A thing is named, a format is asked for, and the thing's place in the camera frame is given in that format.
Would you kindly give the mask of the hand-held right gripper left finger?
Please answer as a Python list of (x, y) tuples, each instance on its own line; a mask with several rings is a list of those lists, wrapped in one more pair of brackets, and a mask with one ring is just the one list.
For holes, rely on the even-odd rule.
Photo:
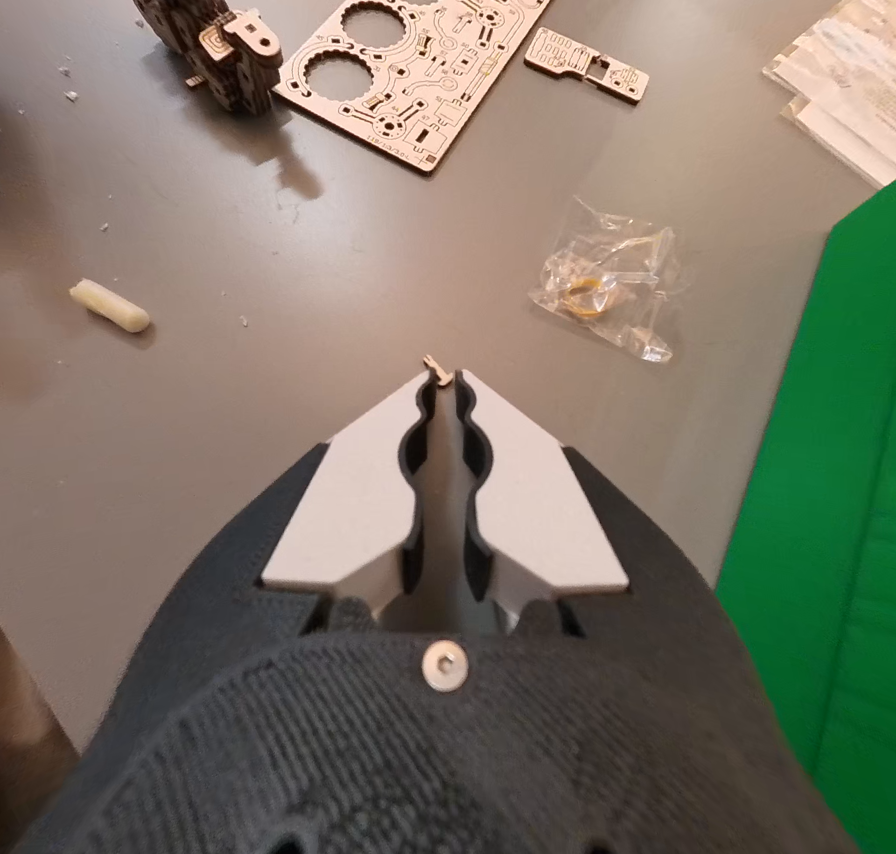
[(422, 574), (417, 475), (427, 459), (427, 372), (324, 446), (261, 573), (263, 588), (364, 601), (378, 617)]

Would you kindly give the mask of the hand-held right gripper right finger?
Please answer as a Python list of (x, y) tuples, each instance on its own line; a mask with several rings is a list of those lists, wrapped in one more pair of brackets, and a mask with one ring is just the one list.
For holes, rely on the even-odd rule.
[(475, 480), (463, 563), (506, 628), (531, 602), (621, 594), (630, 580), (561, 442), (468, 370), (455, 376), (463, 459)]

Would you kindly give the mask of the brown wooden model vehicle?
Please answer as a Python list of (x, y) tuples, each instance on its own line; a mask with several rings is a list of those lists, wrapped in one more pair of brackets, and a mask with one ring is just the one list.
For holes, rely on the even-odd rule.
[(262, 117), (273, 106), (283, 54), (278, 37), (255, 9), (227, 0), (132, 0), (141, 21), (190, 64), (230, 112)]

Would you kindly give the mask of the grey desk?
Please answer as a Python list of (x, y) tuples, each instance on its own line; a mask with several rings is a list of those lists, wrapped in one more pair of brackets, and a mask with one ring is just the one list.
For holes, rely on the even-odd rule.
[[(420, 176), (221, 111), (131, 0), (2, 0), (2, 627), (73, 745), (195, 553), (425, 353), (714, 582), (824, 241), (871, 195), (763, 76), (839, 1), (554, 0), (546, 26), (650, 75), (643, 103), (517, 56)], [(530, 300), (575, 196), (676, 233), (668, 364)]]

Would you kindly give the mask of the yellow rubber band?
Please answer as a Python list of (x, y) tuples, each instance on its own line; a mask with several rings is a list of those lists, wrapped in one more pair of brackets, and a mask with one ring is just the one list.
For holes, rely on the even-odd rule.
[(602, 315), (608, 302), (608, 290), (602, 279), (588, 277), (577, 279), (562, 295), (564, 308), (584, 320)]

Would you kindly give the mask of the clear plastic bag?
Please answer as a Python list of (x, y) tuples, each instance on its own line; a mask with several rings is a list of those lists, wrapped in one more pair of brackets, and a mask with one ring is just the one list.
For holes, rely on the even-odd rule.
[[(529, 298), (632, 357), (666, 365), (673, 357), (668, 303), (680, 288), (679, 266), (673, 229), (597, 210), (575, 196)], [(588, 277), (603, 280), (608, 302), (602, 315), (584, 320), (564, 308), (562, 295)]]

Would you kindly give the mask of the green plastic bin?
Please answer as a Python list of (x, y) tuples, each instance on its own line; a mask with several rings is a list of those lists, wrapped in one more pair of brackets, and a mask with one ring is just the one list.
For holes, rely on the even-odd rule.
[(895, 188), (831, 230), (717, 595), (814, 773), (894, 409)]

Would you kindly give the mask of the white wax stick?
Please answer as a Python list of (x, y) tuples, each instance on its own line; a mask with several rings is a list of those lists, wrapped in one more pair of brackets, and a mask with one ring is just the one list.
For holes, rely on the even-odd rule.
[(151, 324), (145, 309), (93, 280), (81, 279), (69, 288), (69, 295), (84, 309), (114, 323), (126, 333), (142, 333)]

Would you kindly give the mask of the wooden sheet with round holes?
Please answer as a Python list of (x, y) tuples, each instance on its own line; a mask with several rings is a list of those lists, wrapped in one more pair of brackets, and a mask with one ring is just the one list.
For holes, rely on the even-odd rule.
[[(280, 69), (273, 92), (398, 161), (432, 173), (552, 0), (345, 0)], [(402, 36), (388, 47), (345, 29), (356, 10), (394, 15)], [(312, 90), (325, 59), (363, 67), (370, 85), (337, 100)]]

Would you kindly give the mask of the small wooden sheet fragment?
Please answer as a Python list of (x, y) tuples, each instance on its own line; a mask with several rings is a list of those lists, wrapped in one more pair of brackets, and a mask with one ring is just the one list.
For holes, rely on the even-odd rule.
[(632, 65), (545, 27), (538, 28), (524, 63), (552, 78), (590, 84), (631, 105), (641, 103), (649, 83), (649, 76)]

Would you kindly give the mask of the printed instruction leaflet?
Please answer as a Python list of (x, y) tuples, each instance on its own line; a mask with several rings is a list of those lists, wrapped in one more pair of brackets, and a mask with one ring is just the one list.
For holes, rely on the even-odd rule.
[(895, 0), (841, 0), (763, 68), (782, 115), (875, 189), (895, 179)]

